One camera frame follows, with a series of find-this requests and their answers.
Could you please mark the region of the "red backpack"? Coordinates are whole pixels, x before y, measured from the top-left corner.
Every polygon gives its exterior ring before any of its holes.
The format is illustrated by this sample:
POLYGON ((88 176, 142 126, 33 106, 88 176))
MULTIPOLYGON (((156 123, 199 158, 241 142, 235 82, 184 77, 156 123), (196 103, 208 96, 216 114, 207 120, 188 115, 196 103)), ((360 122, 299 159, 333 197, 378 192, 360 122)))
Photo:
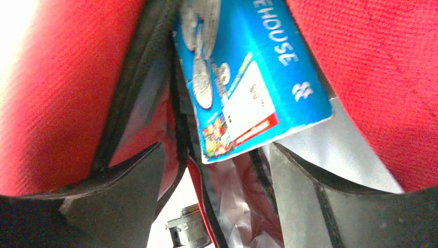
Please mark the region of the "red backpack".
POLYGON ((182 2, 1 1, 1 197, 162 143, 153 222, 185 170, 198 198, 168 222, 173 247, 285 247, 272 143, 375 190, 437 188, 437 1, 285 1, 332 117, 210 164, 174 40, 182 2))

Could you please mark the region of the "blue comic book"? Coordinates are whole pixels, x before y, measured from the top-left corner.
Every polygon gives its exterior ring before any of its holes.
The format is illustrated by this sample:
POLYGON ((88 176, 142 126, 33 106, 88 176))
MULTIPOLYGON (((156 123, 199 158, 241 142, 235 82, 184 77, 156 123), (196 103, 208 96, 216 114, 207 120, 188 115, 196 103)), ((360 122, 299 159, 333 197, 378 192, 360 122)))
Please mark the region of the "blue comic book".
POLYGON ((174 40, 204 164, 332 117, 285 1, 183 1, 174 40))

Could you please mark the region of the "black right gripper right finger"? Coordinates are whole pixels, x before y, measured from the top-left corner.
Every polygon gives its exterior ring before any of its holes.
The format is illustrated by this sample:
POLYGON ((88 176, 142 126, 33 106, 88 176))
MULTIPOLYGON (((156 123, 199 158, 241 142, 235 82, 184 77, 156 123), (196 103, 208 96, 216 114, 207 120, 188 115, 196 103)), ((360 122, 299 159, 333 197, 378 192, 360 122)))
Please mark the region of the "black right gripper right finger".
POLYGON ((437 188, 404 194, 339 177, 270 145, 285 247, 437 247, 437 188))

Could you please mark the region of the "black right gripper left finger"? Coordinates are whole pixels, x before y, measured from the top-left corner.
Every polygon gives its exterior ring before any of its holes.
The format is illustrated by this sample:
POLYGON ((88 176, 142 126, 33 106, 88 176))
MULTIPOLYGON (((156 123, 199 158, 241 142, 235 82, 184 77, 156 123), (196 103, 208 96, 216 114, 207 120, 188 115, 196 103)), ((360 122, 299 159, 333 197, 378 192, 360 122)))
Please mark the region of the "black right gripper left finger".
POLYGON ((165 148, 57 192, 1 197, 1 247, 145 247, 155 218, 165 148))

